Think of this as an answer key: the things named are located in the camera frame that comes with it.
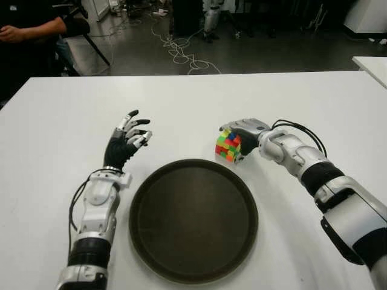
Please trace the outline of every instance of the colorful cube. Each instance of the colorful cube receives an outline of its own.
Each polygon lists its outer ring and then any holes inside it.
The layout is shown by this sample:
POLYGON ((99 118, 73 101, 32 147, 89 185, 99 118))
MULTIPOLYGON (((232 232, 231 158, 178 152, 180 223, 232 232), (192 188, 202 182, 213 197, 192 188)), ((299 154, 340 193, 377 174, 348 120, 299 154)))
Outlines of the colorful cube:
POLYGON ((241 150, 241 139, 237 134, 224 130, 216 141, 215 153, 233 162, 241 150))

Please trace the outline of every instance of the fingertip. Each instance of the fingertip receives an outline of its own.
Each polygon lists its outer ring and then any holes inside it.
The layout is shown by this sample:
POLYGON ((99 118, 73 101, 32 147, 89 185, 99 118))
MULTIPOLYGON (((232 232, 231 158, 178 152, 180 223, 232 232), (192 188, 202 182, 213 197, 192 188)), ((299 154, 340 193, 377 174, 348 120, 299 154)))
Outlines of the fingertip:
POLYGON ((134 117, 134 116, 138 115, 138 113, 139 113, 138 110, 134 110, 134 111, 130 112, 128 115, 131 117, 134 117))

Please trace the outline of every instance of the white table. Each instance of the white table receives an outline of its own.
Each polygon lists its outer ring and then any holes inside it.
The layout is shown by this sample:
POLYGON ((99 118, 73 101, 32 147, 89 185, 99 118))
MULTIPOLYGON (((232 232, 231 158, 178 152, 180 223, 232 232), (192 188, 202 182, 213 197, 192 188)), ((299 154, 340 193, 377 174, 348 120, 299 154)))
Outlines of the white table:
POLYGON ((352 59, 387 89, 387 57, 354 56, 352 59))
POLYGON ((297 121, 320 136, 338 168, 387 203, 386 107, 386 90, 363 71, 30 79, 0 111, 2 289, 54 288, 67 256, 70 199, 102 165, 117 122, 135 108, 152 119, 154 137, 124 167, 134 179, 117 212, 108 289, 192 289, 148 269, 128 239, 139 185, 183 158, 232 169, 259 210, 258 240, 247 260, 197 289, 372 289, 365 266, 340 256, 320 228, 313 199, 283 167, 258 152, 234 166, 213 151, 227 121, 297 121))

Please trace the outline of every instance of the black shirt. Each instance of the black shirt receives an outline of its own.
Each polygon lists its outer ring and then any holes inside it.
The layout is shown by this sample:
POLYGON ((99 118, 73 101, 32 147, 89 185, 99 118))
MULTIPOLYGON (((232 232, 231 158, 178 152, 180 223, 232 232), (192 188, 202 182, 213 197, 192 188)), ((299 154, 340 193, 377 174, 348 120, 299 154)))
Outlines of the black shirt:
MULTIPOLYGON (((18 28, 36 27, 57 17, 47 0, 0 0, 0 28, 6 25, 18 28)), ((33 49, 31 42, 3 43, 0 41, 0 60, 33 49)))
MULTIPOLYGON (((57 17, 47 0, 0 0, 0 28, 36 27, 57 17)), ((48 76, 55 39, 43 43, 0 41, 0 100, 10 98, 32 76, 48 76)))
POLYGON ((57 15, 47 0, 0 0, 0 27, 35 27, 57 15))

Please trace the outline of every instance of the gray floor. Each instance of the gray floor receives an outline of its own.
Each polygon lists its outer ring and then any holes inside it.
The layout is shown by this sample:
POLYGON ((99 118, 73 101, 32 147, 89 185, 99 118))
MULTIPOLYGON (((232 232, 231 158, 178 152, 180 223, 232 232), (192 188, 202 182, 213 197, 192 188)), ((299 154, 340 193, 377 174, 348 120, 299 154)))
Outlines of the gray floor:
MULTIPOLYGON (((90 36, 112 64, 108 68, 82 37, 69 39, 83 75, 159 76, 190 71, 189 63, 173 63, 173 57, 168 53, 170 48, 163 47, 164 43, 151 33, 153 27, 166 39, 168 19, 155 22, 144 14, 141 23, 130 24, 124 15, 109 14, 101 22, 93 18, 92 12, 90 16, 90 36)), ((317 34, 303 34, 296 30, 279 30, 275 39, 269 39, 257 29, 254 38, 243 35, 234 39, 231 26, 220 23, 218 34, 221 39, 212 44, 194 36, 184 54, 194 54, 195 59, 213 63, 223 74, 357 70, 357 65, 351 60, 353 56, 387 56, 387 45, 350 39, 341 31, 321 30, 317 34)), ((211 65, 208 69, 191 71, 191 74, 216 73, 211 65)))

